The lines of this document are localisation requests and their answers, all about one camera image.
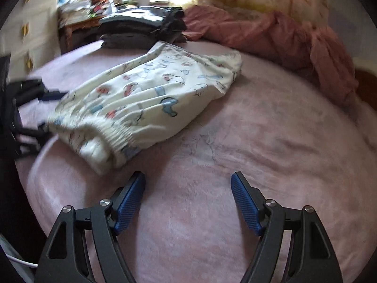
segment metal screw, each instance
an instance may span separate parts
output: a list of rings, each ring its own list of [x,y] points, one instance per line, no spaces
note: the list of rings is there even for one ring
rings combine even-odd
[[[272,199],[267,199],[266,200],[266,205],[273,208],[276,205],[276,201]]]
[[[101,205],[101,206],[108,206],[109,204],[110,204],[110,199],[102,199],[100,202],[99,202],[99,204]]]
[[[63,207],[63,213],[69,213],[72,210],[72,207],[70,205],[66,205]]]
[[[305,211],[307,211],[308,213],[313,213],[314,212],[314,207],[310,206],[310,205],[305,205],[304,207]]]

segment pink bedsheet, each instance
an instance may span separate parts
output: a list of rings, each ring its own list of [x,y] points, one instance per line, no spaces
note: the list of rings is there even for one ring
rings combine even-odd
[[[43,68],[49,88],[73,88],[139,52],[99,49],[93,43]],[[184,47],[199,54],[229,48],[207,42]],[[212,102],[173,138],[142,151],[122,169],[99,177],[59,140],[36,161],[17,163],[38,221],[48,233],[64,205],[83,208],[110,197],[135,170],[146,174],[140,211],[119,236],[137,282],[240,282],[258,239],[236,208],[230,176],[242,171],[250,184],[282,206],[313,205],[335,248],[344,283],[361,272],[377,246],[377,117],[360,105],[359,126],[312,85],[271,62],[242,55],[242,73],[227,95]],[[27,125],[53,104],[21,111]],[[284,268],[284,238],[276,276]],[[93,244],[89,246],[91,258]],[[98,263],[94,272],[99,281]]]
[[[355,69],[351,57],[330,27],[302,26],[282,12],[260,19],[235,20],[227,11],[210,5],[193,5],[185,11],[189,40],[201,37],[248,52],[292,70],[319,85],[339,106],[354,104]]]

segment dresser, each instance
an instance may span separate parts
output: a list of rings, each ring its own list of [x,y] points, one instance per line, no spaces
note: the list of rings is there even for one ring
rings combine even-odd
[[[57,0],[19,0],[0,30],[0,54],[11,53],[9,81],[60,55]]]

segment patterned garment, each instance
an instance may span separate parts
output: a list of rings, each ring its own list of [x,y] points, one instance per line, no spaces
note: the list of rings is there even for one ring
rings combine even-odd
[[[159,41],[147,54],[69,92],[47,123],[105,174],[182,130],[225,95],[241,66],[237,51],[197,55]]]

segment folded dark clothing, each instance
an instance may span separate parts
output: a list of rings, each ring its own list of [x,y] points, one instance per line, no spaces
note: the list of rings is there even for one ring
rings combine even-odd
[[[154,37],[141,33],[105,34],[101,36],[102,48],[109,49],[150,49],[157,42]],[[186,42],[181,32],[169,35],[166,42]]]
[[[184,12],[180,7],[140,6],[115,12],[99,21],[97,33],[143,33],[166,41],[169,35],[184,31]]]

